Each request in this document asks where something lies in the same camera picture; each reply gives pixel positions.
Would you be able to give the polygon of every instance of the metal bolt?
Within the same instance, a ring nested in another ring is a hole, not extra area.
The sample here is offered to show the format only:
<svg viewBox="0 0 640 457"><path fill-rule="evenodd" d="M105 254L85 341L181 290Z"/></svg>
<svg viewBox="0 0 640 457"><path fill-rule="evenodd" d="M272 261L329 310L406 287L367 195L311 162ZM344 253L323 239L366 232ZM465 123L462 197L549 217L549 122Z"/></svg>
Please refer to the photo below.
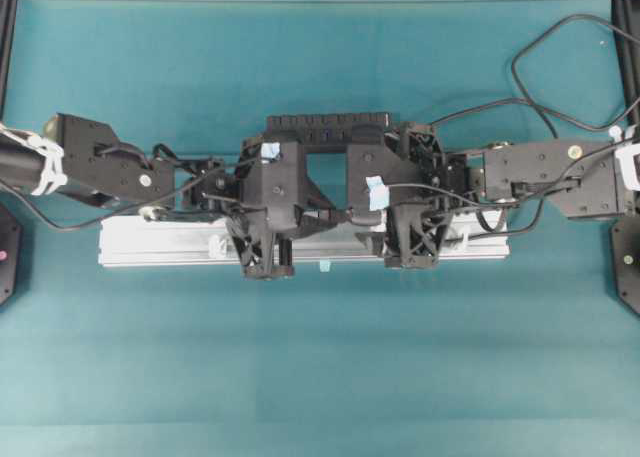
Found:
<svg viewBox="0 0 640 457"><path fill-rule="evenodd" d="M138 177L138 182L140 182L140 185L143 187L149 187L153 183L151 177L149 177L147 174L140 174L140 177Z"/></svg>
<svg viewBox="0 0 640 457"><path fill-rule="evenodd" d="M570 159L577 160L582 157L582 147L580 147L579 145L572 145L567 149L567 154L569 155Z"/></svg>

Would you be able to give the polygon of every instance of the white sticker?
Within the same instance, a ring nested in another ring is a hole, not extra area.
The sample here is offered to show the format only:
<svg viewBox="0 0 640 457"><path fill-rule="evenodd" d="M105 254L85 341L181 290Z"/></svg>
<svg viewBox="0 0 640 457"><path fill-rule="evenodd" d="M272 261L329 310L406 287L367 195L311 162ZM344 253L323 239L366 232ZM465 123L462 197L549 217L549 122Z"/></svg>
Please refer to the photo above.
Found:
<svg viewBox="0 0 640 457"><path fill-rule="evenodd" d="M389 187L384 185L382 177L367 177L369 186L369 210L382 210L389 207Z"/></svg>
<svg viewBox="0 0 640 457"><path fill-rule="evenodd" d="M331 261L330 260L321 260L318 263L320 264L320 272L330 272L331 271Z"/></svg>

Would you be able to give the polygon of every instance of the teal table surface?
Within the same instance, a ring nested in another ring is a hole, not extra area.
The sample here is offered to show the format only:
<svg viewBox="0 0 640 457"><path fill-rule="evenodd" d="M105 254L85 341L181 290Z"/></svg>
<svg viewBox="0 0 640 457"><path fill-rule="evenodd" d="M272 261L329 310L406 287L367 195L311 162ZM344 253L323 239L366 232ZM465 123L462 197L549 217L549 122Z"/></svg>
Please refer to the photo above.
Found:
<svg viewBox="0 0 640 457"><path fill-rule="evenodd" d="M274 113L430 121L515 95L510 58L574 12L608 18L610 1L23 0L5 121L39 129L62 111L198 155L233 155ZM522 74L593 123L622 106L613 39L592 24L553 36ZM550 138L526 108L440 136ZM339 193L335 165L317 175ZM504 261L307 264L252 282L235 267L106 270L97 230L52 233L2 201L26 230L0 309L0 455L638 455L640 319L615 297L606 223L549 207ZM64 223L95 214L38 203Z"/></svg>

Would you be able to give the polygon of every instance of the black metal frame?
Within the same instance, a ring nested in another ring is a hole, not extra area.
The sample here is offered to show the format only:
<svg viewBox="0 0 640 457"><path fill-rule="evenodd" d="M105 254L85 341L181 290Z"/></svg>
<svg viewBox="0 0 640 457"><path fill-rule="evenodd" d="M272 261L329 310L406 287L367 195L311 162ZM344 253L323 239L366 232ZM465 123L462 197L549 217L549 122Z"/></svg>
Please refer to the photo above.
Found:
<svg viewBox="0 0 640 457"><path fill-rule="evenodd" d="M614 25L640 37L640 0L612 0ZM627 105L640 96L640 48L616 34L620 76ZM640 124L640 109L628 116L630 124ZM611 227L613 271L618 297L640 314L640 224L638 218L623 217Z"/></svg>
<svg viewBox="0 0 640 457"><path fill-rule="evenodd" d="M0 120L4 116L18 0L0 0Z"/></svg>

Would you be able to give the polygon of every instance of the metal bracket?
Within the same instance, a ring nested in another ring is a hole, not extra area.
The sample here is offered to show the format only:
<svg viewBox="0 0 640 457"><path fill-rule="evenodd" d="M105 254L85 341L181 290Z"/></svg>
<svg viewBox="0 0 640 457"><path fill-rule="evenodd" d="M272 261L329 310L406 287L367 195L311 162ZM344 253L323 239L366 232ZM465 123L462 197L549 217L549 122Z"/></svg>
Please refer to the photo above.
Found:
<svg viewBox="0 0 640 457"><path fill-rule="evenodd" d="M0 304L13 294L20 254L22 226L0 204Z"/></svg>
<svg viewBox="0 0 640 457"><path fill-rule="evenodd" d="M640 217L625 216L611 227L618 297L640 314Z"/></svg>

